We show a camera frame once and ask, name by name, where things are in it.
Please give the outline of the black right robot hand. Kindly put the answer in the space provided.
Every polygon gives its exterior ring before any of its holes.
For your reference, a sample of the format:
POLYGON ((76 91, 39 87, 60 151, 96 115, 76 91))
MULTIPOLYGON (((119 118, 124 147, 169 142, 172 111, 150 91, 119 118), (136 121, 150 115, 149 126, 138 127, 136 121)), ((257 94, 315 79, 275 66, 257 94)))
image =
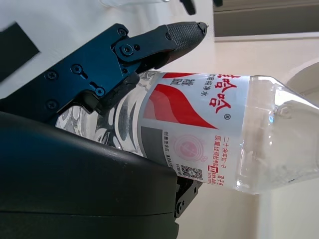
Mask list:
POLYGON ((142 72, 187 54, 207 34, 177 22, 129 37, 114 24, 0 102, 3 239, 174 239, 176 173, 56 127, 72 106, 102 114, 142 72))

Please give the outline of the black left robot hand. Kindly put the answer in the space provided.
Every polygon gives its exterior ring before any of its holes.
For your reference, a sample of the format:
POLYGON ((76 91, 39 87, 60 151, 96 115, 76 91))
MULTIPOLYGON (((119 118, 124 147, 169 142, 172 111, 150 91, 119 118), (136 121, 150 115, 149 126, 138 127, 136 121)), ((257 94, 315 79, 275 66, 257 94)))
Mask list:
MULTIPOLYGON (((189 15, 196 14, 196 7, 193 0, 180 0, 180 2, 182 3, 183 7, 189 15)), ((213 5, 215 7, 221 7, 223 6, 223 0, 213 0, 213 5)))

